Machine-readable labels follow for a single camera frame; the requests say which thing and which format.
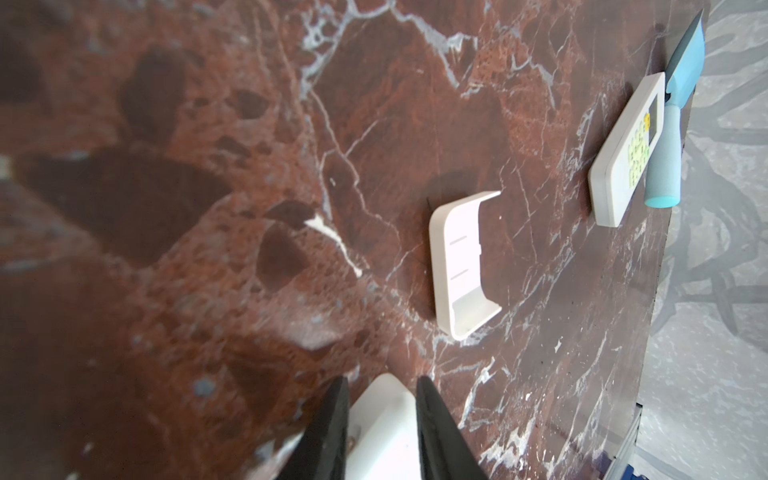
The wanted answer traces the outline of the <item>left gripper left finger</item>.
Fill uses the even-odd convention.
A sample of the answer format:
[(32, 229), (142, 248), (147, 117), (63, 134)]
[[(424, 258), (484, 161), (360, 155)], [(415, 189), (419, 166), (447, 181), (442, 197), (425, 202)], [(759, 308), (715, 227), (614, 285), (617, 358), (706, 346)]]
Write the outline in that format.
[(343, 480), (349, 409), (348, 380), (338, 376), (328, 387), (318, 411), (277, 479)]

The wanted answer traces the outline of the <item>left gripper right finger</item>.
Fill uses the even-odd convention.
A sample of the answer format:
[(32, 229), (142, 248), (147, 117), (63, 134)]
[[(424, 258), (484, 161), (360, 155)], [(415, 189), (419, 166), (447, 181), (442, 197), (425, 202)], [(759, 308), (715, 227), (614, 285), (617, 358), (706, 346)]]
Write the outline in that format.
[(422, 479), (488, 479), (428, 376), (417, 381), (416, 416)]

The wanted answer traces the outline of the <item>white battery cover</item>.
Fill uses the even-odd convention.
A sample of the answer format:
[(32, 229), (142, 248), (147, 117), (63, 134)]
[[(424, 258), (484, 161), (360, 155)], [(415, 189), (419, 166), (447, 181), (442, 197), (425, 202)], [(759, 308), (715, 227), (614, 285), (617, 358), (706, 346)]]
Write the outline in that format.
[(470, 337), (502, 307), (481, 282), (479, 209), (499, 196), (480, 192), (438, 207), (429, 221), (429, 242), (437, 324), (457, 341)]

